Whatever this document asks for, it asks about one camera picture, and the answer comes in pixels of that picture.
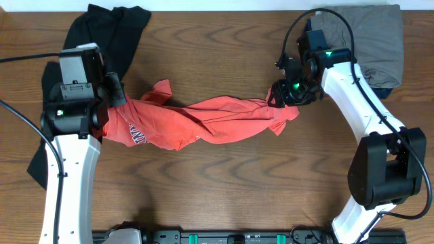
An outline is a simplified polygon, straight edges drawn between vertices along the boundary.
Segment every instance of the green clip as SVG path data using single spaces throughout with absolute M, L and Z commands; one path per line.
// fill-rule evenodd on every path
M 198 244 L 199 237 L 197 235 L 190 235 L 189 236 L 189 244 Z
M 277 244 L 286 244 L 286 236 L 285 235 L 277 235 Z

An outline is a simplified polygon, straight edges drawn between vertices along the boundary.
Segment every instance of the wooden table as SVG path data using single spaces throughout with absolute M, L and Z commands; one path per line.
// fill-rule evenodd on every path
M 123 82 L 139 98 L 160 79 L 173 103 L 221 95 L 264 98 L 282 74 L 274 67 L 288 26 L 301 12 L 155 12 Z M 2 14 L 0 57 L 59 52 L 80 13 Z M 434 12 L 404 12 L 403 85 L 384 101 L 408 127 L 427 136 L 434 178 Z M 288 50 L 296 53 L 290 36 Z M 0 64 L 0 98 L 38 122 L 41 76 L 56 58 Z M 94 230 L 125 220 L 185 230 L 289 229 L 324 226 L 349 198 L 347 170 L 357 145 L 338 107 L 326 98 L 300 107 L 284 132 L 232 144 L 198 141 L 179 152 L 133 148 L 105 140 L 94 182 Z M 0 243 L 36 243 L 45 191 L 26 173 L 39 145 L 32 129 L 0 114 Z M 415 214 L 426 190 L 396 212 Z M 410 243 L 432 243 L 434 210 L 421 220 L 385 217 L 378 227 L 403 228 Z

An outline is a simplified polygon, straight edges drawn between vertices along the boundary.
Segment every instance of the red cloth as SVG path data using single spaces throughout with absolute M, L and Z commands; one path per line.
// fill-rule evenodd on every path
M 279 135 L 296 107 L 272 108 L 261 99 L 212 98 L 186 108 L 163 106 L 172 97 L 169 80 L 159 81 L 140 100 L 108 110 L 104 136 L 127 146 L 145 142 L 180 150 L 203 139 L 214 144 L 236 142 L 266 128 Z

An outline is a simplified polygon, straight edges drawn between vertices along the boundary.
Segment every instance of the white background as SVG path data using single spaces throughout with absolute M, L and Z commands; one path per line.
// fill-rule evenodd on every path
M 138 5 L 151 11 L 307 10 L 330 5 L 367 4 L 434 9 L 434 0 L 0 0 L 0 6 L 7 12 L 84 12 L 89 3 L 107 9 Z

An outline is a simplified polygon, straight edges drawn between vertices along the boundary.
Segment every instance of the folded gray towel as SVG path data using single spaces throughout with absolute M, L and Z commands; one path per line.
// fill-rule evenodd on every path
M 404 64 L 402 17 L 399 5 L 328 7 L 341 14 L 353 29 L 355 56 L 374 88 L 393 88 L 402 83 Z M 330 48 L 350 48 L 344 23 L 321 12 L 311 17 L 312 30 L 322 30 Z

